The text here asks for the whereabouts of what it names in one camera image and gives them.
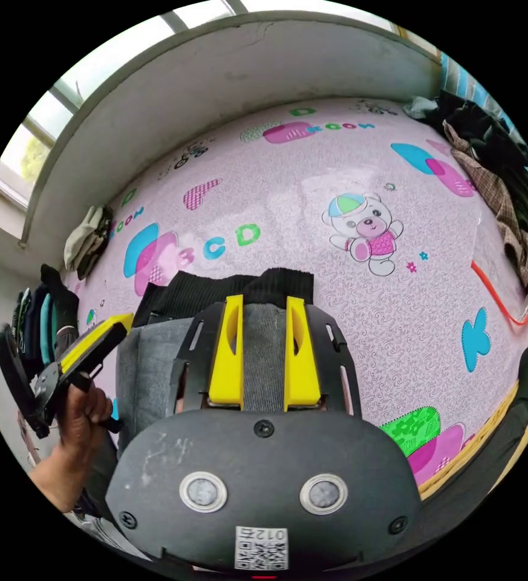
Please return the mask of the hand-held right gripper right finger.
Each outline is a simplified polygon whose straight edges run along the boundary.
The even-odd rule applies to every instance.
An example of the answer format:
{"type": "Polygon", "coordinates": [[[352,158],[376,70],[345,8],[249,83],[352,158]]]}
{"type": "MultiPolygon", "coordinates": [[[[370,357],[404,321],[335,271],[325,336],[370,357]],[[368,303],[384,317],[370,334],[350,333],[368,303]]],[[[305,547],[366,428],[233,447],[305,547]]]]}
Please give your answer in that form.
{"type": "Polygon", "coordinates": [[[287,297],[284,360],[284,410],[317,407],[321,389],[303,299],[287,297]]]}

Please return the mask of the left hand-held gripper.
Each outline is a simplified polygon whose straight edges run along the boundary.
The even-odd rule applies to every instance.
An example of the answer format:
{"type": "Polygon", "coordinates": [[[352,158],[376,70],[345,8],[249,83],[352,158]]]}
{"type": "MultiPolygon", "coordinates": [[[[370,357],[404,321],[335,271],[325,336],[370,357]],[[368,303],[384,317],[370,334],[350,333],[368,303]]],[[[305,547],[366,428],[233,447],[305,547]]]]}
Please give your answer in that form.
{"type": "Polygon", "coordinates": [[[50,434],[50,427],[67,401],[71,386],[88,393],[105,358],[132,329],[133,313],[113,315],[87,326],[86,332],[60,361],[46,367],[34,385],[31,429],[39,439],[50,434]]]}

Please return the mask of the person's left hand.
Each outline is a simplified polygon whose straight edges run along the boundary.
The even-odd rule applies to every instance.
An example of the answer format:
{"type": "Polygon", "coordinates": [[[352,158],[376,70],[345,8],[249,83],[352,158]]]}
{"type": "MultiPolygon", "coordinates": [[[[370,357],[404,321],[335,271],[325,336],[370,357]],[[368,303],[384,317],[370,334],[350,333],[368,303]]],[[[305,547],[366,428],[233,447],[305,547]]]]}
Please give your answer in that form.
{"type": "Polygon", "coordinates": [[[102,422],[111,417],[112,401],[93,381],[88,390],[70,385],[58,426],[61,448],[74,462],[86,462],[99,448],[106,433],[102,422]]]}

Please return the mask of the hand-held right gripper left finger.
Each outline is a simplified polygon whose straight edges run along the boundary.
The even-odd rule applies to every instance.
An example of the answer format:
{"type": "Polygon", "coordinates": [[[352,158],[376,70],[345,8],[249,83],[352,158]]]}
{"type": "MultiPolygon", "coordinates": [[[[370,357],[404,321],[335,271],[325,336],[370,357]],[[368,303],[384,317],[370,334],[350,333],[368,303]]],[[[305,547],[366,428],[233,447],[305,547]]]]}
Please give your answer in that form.
{"type": "Polygon", "coordinates": [[[226,298],[208,395],[214,405],[242,405],[244,401],[243,295],[226,298]]]}

